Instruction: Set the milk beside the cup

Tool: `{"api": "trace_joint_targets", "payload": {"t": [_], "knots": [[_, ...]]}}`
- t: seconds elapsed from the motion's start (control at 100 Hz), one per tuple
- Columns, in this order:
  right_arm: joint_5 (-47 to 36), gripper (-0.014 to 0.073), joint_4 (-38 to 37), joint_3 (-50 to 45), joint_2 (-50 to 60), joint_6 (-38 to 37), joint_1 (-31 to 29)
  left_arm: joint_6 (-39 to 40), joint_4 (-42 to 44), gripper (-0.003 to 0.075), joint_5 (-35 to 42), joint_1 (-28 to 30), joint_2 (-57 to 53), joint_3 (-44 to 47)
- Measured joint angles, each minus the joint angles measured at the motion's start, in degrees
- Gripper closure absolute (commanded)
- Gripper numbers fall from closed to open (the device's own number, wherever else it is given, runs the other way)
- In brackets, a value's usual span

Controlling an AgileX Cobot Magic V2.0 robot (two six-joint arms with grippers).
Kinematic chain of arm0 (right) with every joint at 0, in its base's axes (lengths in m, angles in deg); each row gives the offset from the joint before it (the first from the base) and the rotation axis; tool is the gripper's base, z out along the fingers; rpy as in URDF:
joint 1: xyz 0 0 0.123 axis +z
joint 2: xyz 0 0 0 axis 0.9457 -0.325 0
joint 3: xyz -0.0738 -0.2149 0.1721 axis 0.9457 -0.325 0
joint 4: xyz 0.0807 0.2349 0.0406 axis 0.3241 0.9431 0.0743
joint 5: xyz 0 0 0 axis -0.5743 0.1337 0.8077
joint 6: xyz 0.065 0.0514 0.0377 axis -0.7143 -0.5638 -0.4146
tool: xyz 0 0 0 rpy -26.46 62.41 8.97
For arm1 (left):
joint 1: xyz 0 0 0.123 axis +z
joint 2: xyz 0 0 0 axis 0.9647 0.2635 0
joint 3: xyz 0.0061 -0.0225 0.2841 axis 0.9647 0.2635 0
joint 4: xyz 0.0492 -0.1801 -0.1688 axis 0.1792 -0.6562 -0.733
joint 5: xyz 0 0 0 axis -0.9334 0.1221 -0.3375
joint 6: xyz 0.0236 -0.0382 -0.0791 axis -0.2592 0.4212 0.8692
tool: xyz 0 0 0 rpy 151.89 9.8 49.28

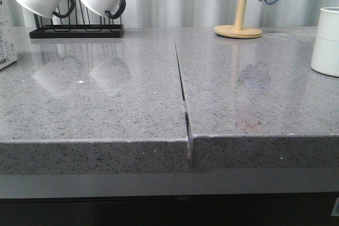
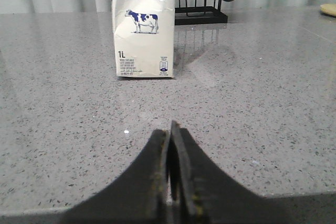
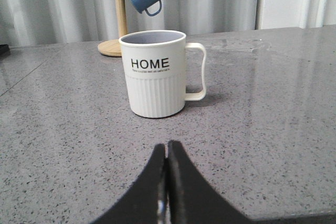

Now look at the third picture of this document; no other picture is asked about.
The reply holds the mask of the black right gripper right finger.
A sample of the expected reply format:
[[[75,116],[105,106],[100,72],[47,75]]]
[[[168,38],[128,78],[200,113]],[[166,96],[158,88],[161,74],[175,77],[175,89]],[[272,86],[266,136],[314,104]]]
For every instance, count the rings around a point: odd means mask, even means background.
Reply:
[[[254,223],[210,186],[181,142],[168,151],[171,223]]]

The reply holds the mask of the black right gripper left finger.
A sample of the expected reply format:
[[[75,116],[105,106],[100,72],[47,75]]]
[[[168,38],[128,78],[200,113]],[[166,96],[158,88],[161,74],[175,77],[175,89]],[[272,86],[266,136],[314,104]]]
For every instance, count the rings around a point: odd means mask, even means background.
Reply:
[[[165,146],[158,144],[128,191],[94,223],[165,223]]]

